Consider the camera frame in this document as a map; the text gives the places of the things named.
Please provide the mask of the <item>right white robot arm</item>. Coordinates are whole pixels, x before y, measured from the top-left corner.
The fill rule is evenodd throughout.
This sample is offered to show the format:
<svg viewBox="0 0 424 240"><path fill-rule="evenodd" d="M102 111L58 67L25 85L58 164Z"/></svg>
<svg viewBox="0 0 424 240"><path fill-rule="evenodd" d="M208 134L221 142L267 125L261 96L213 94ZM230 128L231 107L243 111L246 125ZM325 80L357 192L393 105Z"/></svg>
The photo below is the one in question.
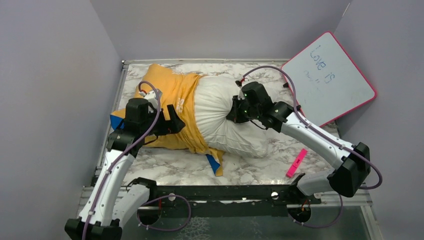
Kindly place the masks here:
<svg viewBox="0 0 424 240"><path fill-rule="evenodd" d="M226 118L236 124L257 120L266 129L296 139L330 164L330 170L303 174L295 179L288 196L296 204L315 193L331 191L351 198L371 171L367 145L344 141L307 120L286 102L273 102L265 87L256 81L246 84L232 97Z"/></svg>

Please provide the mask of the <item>yellow Mickey Mouse pillowcase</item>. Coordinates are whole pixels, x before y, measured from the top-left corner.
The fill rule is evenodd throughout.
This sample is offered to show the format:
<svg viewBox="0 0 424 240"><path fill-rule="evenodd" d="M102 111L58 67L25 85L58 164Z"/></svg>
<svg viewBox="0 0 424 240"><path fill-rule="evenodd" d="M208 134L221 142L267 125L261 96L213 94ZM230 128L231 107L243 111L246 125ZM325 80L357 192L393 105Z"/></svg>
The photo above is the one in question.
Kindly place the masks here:
<svg viewBox="0 0 424 240"><path fill-rule="evenodd" d="M195 90L202 75L178 74L151 64L125 107L110 114L113 129L106 149L136 157L142 146L188 149L206 155L215 176L223 175L224 151L208 146L195 119Z"/></svg>

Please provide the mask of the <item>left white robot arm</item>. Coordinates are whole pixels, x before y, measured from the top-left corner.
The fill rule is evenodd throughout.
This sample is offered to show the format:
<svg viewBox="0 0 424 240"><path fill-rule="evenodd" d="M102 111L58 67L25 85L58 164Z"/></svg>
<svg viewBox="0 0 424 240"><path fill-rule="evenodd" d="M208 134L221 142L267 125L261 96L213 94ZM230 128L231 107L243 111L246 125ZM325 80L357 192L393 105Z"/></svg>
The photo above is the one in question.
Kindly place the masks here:
<svg viewBox="0 0 424 240"><path fill-rule="evenodd" d="M131 214L141 204L149 206L157 200L157 191L142 184L116 204L125 175L146 145L145 137L177 134L185 127L172 104L163 109L155 98L132 98L123 117L110 119L113 131L97 182L78 217L68 219L64 227L72 240L119 240Z"/></svg>

